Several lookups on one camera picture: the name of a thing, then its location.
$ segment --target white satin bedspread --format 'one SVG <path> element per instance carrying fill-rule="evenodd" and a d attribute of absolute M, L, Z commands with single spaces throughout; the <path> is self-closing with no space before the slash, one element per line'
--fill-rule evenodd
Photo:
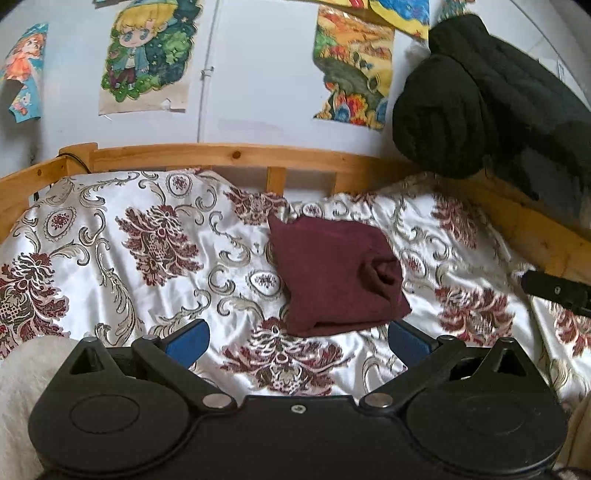
<path fill-rule="evenodd" d="M 288 205 L 209 171 L 62 179 L 0 247 L 0 361 L 39 335 L 96 335 L 124 346 L 202 318 L 210 346 L 191 369 L 238 401 L 358 399 L 405 366 L 386 326 L 328 338 L 286 334 L 289 306 L 267 217 L 310 215 L 382 229 L 402 263 L 408 322 L 472 345 L 517 338 L 573 408 L 589 390 L 589 320 L 531 302 L 517 282 L 528 266 L 481 215 L 433 193 L 434 182 L 420 176 L 379 194 Z"/>

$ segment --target paper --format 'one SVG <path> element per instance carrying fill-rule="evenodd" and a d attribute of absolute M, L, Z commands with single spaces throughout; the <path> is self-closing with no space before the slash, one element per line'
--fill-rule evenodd
<path fill-rule="evenodd" d="M 320 7 L 314 63 L 330 92 L 314 117 L 381 130 L 392 83 L 394 32 L 330 7 Z"/>
<path fill-rule="evenodd" d="M 369 0 L 380 17 L 413 37 L 429 38 L 429 0 Z"/>
<path fill-rule="evenodd" d="M 469 13 L 468 4 L 473 4 L 476 0 L 443 0 L 443 9 L 439 15 L 439 21 L 442 22 L 448 18 L 457 17 Z"/>
<path fill-rule="evenodd" d="M 47 24 L 37 24 L 29 28 L 14 45 L 0 70 L 0 83 L 4 80 L 16 80 L 22 84 L 21 91 L 9 107 L 17 123 L 30 118 L 41 118 L 43 55 L 47 29 Z"/>
<path fill-rule="evenodd" d="M 135 0 L 116 18 L 101 81 L 100 114 L 185 110 L 199 0 Z"/>

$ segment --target wooden rail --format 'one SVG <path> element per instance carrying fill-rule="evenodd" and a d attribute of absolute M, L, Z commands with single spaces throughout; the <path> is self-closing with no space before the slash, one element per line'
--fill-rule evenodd
<path fill-rule="evenodd" d="M 283 194 L 288 170 L 334 174 L 332 193 L 362 192 L 415 174 L 420 169 L 404 159 L 271 145 L 172 144 L 99 149 L 95 143 L 72 145 L 60 156 L 0 179 L 0 241 L 28 208 L 28 198 L 64 176 L 85 173 L 78 156 L 92 172 L 173 170 L 232 166 L 267 168 L 267 191 Z M 504 238 L 524 258 L 547 272 L 591 283 L 591 242 L 546 216 L 517 189 L 483 174 L 469 180 L 446 181 L 450 193 L 479 205 Z"/>

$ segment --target bed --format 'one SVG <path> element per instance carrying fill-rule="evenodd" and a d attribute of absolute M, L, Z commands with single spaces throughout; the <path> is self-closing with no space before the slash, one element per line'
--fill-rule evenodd
<path fill-rule="evenodd" d="M 265 192 L 219 166 L 266 168 Z M 331 195 L 287 202 L 287 170 L 333 173 Z M 72 145 L 0 179 L 0 361 L 40 335 L 124 346 L 202 318 L 210 346 L 191 370 L 238 400 L 358 399 L 403 372 L 386 327 L 287 335 L 271 214 L 378 227 L 403 267 L 410 324 L 480 346 L 515 337 L 568 410 L 591 389 L 591 320 L 519 286 L 530 268 L 589 282 L 587 239 L 485 174 L 446 181 L 403 159 L 255 145 Z"/>

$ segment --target screw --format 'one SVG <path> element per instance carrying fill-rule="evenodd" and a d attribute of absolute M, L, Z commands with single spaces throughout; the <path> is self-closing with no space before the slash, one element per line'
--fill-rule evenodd
<path fill-rule="evenodd" d="M 293 413 L 306 413 L 306 407 L 303 405 L 292 405 L 291 406 L 291 411 Z"/>
<path fill-rule="evenodd" d="M 388 408 L 393 402 L 387 393 L 370 393 L 365 397 L 365 403 L 373 408 Z"/>
<path fill-rule="evenodd" d="M 203 397 L 202 402 L 208 408 L 226 408 L 232 403 L 232 397 L 225 393 L 210 393 Z"/>

